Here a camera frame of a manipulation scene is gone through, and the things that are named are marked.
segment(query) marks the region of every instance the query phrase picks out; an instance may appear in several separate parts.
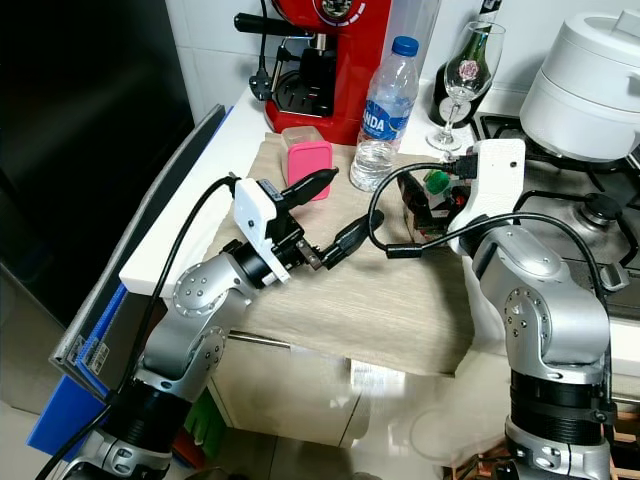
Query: stemmed glass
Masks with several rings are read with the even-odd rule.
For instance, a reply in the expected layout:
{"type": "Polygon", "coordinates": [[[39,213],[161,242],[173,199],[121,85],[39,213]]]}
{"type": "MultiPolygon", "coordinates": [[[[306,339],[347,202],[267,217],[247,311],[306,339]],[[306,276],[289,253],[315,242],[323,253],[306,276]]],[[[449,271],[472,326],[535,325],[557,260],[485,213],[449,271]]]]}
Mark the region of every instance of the stemmed glass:
{"type": "Polygon", "coordinates": [[[453,107],[442,131],[427,137],[432,147],[445,151],[460,148],[460,140],[451,132],[453,119],[462,104],[475,100],[491,86],[502,55],[504,32],[504,27],[490,22],[469,22],[462,29],[444,70],[444,84],[453,107]]]}

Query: red coffee machine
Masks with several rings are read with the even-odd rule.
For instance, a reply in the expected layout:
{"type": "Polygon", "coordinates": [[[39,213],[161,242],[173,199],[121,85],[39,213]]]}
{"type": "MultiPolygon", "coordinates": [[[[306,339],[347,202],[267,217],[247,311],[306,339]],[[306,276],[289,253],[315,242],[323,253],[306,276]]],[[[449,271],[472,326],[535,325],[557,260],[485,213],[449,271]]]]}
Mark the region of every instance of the red coffee machine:
{"type": "Polygon", "coordinates": [[[235,19],[241,31],[289,35],[278,49],[271,78],[258,73],[250,81],[252,90],[256,82],[264,88],[268,83],[269,91],[256,96],[267,100],[265,113],[271,127],[281,132],[311,125],[325,140],[354,145],[369,81],[380,64],[391,0],[272,1],[290,22],[285,24],[288,29],[278,20],[245,14],[235,19]],[[255,22],[253,28],[247,27],[247,21],[255,22]],[[300,37],[306,37],[308,47],[295,56],[287,42],[300,37]],[[290,62],[298,62],[298,68],[282,73],[290,62]]]}

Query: green cap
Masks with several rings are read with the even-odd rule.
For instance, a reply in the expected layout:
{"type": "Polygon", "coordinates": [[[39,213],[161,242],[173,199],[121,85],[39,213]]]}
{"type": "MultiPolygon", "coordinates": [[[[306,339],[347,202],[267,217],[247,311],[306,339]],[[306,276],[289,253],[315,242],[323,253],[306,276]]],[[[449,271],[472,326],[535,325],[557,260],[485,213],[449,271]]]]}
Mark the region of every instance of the green cap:
{"type": "Polygon", "coordinates": [[[440,170],[434,170],[424,177],[427,192],[437,195],[449,185],[449,175],[440,170]]]}

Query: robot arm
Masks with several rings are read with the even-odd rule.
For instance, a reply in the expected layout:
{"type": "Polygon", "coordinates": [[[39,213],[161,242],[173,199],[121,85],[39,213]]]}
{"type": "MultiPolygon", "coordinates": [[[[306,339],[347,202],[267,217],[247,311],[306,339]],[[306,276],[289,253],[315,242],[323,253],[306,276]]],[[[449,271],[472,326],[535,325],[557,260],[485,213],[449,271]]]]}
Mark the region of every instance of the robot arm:
{"type": "MultiPolygon", "coordinates": [[[[320,193],[336,173],[321,170],[283,192],[266,180],[236,182],[234,220],[248,242],[232,241],[178,279],[168,311],[151,332],[131,381],[61,478],[164,477],[173,440],[220,363],[226,336],[260,291],[288,281],[289,271],[305,263],[315,270],[331,269],[366,240],[365,216],[320,250],[305,240],[304,230],[289,213],[320,193]]],[[[375,223],[382,220],[377,212],[375,223]]]]}
{"type": "MultiPolygon", "coordinates": [[[[522,190],[519,143],[476,144],[475,195],[450,230],[488,211],[511,212],[522,190]]],[[[609,345],[603,305],[572,280],[560,256],[520,226],[505,222],[450,246],[472,257],[480,291],[506,333],[512,382],[505,435],[515,460],[497,467],[494,477],[609,478],[609,445],[601,430],[615,411],[601,387],[609,345]]]]}
{"type": "MultiPolygon", "coordinates": [[[[451,230],[483,215],[510,212],[522,191],[521,141],[479,142],[474,150],[477,178],[451,230]]],[[[365,216],[324,251],[306,242],[288,211],[310,200],[332,177],[324,171],[282,193],[265,181],[237,182],[234,219],[249,242],[231,242],[180,278],[129,387],[63,478],[164,477],[171,443],[219,363],[225,335],[259,291],[286,282],[288,272],[303,263],[332,268],[367,233],[372,235],[365,216]]],[[[382,214],[375,211],[370,219],[375,229],[382,214]]],[[[505,222],[450,245],[473,258],[480,291],[506,331],[512,410],[505,435],[514,460],[498,466],[494,477],[608,478],[609,446],[602,424],[613,422],[615,410],[602,388],[609,344],[604,307],[573,282],[557,254],[522,227],[505,222]]],[[[410,247],[409,253],[420,252],[410,247]]]]}

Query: pink container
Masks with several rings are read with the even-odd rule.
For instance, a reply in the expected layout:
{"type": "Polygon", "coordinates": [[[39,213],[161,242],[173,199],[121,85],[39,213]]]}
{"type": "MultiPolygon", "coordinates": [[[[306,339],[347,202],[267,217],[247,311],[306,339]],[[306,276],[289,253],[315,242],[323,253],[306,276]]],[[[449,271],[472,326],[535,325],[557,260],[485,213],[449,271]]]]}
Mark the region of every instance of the pink container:
{"type": "MultiPolygon", "coordinates": [[[[284,152],[282,155],[282,174],[287,186],[310,173],[333,166],[332,148],[323,140],[315,127],[292,127],[282,131],[284,152]]],[[[330,187],[325,188],[313,200],[322,200],[329,196],[330,187]]]]}

